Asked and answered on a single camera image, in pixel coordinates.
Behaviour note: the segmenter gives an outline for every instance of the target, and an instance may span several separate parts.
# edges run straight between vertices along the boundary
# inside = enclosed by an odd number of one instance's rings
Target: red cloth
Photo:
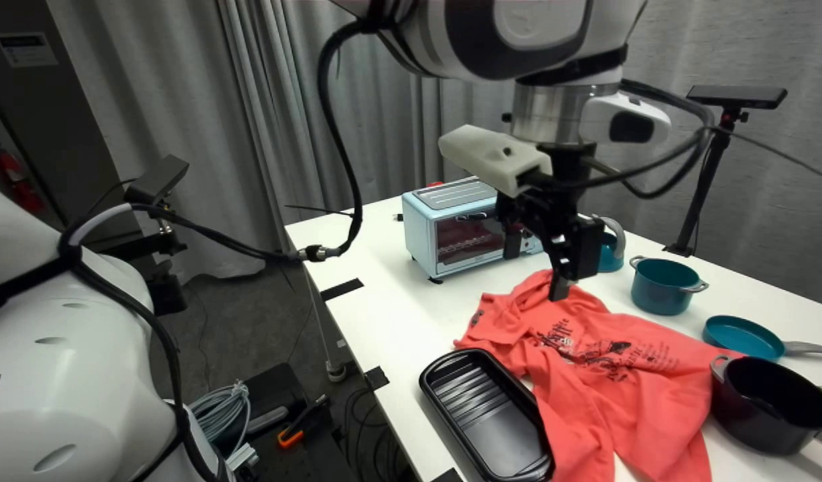
[[[549,271],[510,295],[485,295],[458,339],[533,382],[553,482],[613,480],[613,453],[644,480],[706,482],[702,425],[716,349],[581,293],[549,302]]]

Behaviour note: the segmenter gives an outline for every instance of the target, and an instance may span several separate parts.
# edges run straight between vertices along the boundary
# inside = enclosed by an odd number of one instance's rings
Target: floor
[[[287,362],[309,396],[331,398],[336,440],[358,480],[414,480],[334,321],[308,287],[301,267],[269,267],[232,282],[193,278],[185,287],[188,311],[161,318],[178,349],[185,402]],[[323,339],[347,362],[343,382],[326,378]],[[157,390],[169,393],[157,345],[151,372]]]

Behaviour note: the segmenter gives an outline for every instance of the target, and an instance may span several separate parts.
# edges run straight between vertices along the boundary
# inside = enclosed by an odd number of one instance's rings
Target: white tabletop
[[[328,301],[328,311],[358,368],[383,368],[387,376],[391,382],[378,390],[378,398],[418,475],[437,480],[447,468],[461,468],[419,409],[423,393],[418,376],[465,331],[482,293],[510,293],[510,287],[533,271],[549,267],[549,263],[545,255],[520,258],[443,278],[443,285],[431,285],[405,248],[398,211],[398,199],[368,204],[354,248],[340,259],[308,263],[308,271],[317,289],[347,278],[363,285],[363,289]],[[347,218],[328,215],[289,226],[287,231],[296,247],[328,247],[343,240],[346,228]],[[660,255],[658,244],[625,236],[625,258],[632,255],[668,258]],[[625,266],[619,274],[603,274],[577,287],[596,295],[609,311],[637,313],[691,338],[702,335],[704,318],[734,313],[755,318],[785,339],[822,342],[820,302],[696,258],[687,258],[684,266],[696,267],[710,289],[696,295],[680,315],[637,311],[628,301],[632,267]],[[822,362],[785,357],[782,365],[822,385]],[[822,480],[822,441],[805,445],[795,459],[769,459],[731,441],[714,424],[706,424],[704,437],[716,482]],[[615,480],[632,480],[620,460],[615,460]]]

